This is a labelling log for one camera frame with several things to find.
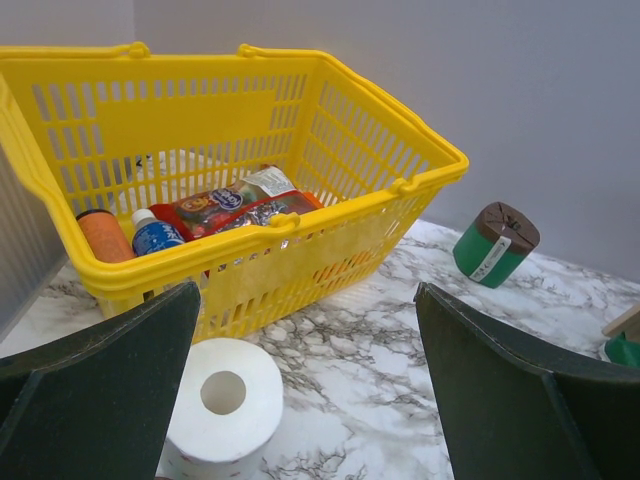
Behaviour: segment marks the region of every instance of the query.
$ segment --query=green cylindrical container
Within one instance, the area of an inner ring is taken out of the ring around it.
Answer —
[[[612,363],[640,368],[640,344],[627,340],[624,332],[605,343],[604,353]]]
[[[453,247],[462,273],[490,288],[504,282],[540,243],[538,229],[515,208],[487,205]]]

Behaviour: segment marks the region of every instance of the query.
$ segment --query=basket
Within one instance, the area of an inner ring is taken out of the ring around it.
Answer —
[[[369,275],[468,167],[334,57],[248,45],[236,55],[151,55],[140,42],[2,48],[0,142],[104,315],[193,280],[202,294],[194,341],[243,336]],[[111,208],[130,238],[135,208],[263,164],[326,208],[120,264],[96,260],[75,221]]]

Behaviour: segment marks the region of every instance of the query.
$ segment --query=gray wall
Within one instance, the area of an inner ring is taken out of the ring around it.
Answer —
[[[472,167],[426,218],[525,212],[540,250],[640,280],[640,2],[134,0],[155,52],[313,47],[377,82]]]
[[[133,39],[131,0],[0,2],[0,45],[111,45]],[[46,209],[18,182],[2,150],[0,172],[2,338],[65,255]]]

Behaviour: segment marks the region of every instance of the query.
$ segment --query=red packaging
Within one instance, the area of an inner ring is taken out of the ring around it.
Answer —
[[[152,205],[150,210],[191,241],[245,225],[265,226],[279,213],[304,214],[322,206],[309,195],[296,190],[279,168],[271,166],[229,187]]]

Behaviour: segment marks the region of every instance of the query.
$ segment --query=label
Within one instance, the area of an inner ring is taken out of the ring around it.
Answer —
[[[148,255],[183,243],[184,238],[176,227],[165,222],[153,222],[136,232],[133,237],[133,251],[138,256]]]
[[[278,167],[265,168],[259,172],[252,173],[243,180],[251,185],[260,187],[270,197],[277,197],[296,189]]]
[[[211,198],[218,202],[220,208],[224,210],[237,210],[242,205],[242,195],[228,188],[214,190],[211,192]]]
[[[487,256],[484,257],[478,268],[474,270],[474,272],[469,275],[469,278],[474,282],[479,282],[484,277],[491,273],[493,267],[496,266],[496,263],[500,261],[502,256],[509,250],[509,246],[511,245],[511,239],[507,237],[500,237],[498,241],[491,247]]]

